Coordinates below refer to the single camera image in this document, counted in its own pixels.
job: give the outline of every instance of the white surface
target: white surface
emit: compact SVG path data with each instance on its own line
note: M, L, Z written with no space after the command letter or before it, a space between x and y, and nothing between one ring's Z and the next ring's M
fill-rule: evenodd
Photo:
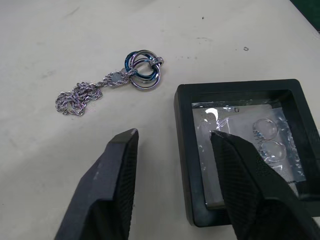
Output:
M187 222L179 84L296 78L320 127L320 37L288 0L2 0L0 30L2 240L53 239L80 177L133 127L130 239L236 239L231 226ZM61 91L122 69L140 49L166 61L158 89L104 89L83 117L56 112Z

